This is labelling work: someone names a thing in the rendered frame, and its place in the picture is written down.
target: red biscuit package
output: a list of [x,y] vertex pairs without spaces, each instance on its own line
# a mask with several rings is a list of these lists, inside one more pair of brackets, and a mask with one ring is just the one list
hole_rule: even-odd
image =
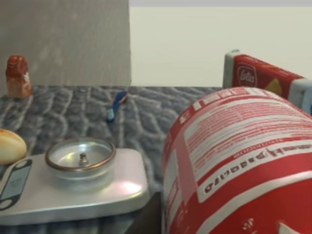
[[234,50],[225,55],[223,88],[238,86],[268,90],[310,114],[312,80]]
[[312,117],[263,89],[189,106],[162,156],[165,233],[311,234]]
[[6,67],[6,86],[12,98],[26,98],[31,95],[28,66],[23,56],[10,56]]

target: digital display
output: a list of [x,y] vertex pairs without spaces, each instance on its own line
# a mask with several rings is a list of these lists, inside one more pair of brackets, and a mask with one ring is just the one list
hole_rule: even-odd
[[5,188],[3,190],[0,200],[6,200],[10,197],[20,195],[29,171],[30,166],[13,171],[5,184]]

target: lid knob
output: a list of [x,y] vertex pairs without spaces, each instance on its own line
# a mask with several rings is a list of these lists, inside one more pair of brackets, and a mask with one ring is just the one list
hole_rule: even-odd
[[89,164],[89,161],[87,159],[87,155],[85,153],[81,153],[79,155],[79,157],[80,157],[80,160],[79,160],[79,166],[80,167],[85,167]]

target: metal bowl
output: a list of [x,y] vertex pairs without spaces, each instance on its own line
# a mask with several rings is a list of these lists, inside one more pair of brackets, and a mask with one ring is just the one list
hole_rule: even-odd
[[78,137],[52,146],[45,154],[50,172],[62,179],[93,179],[106,174],[115,158],[116,148],[109,141]]

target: gray wall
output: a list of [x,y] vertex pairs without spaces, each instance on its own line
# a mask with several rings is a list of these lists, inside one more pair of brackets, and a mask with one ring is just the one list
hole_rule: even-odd
[[0,92],[8,56],[33,85],[129,85],[127,0],[0,0]]

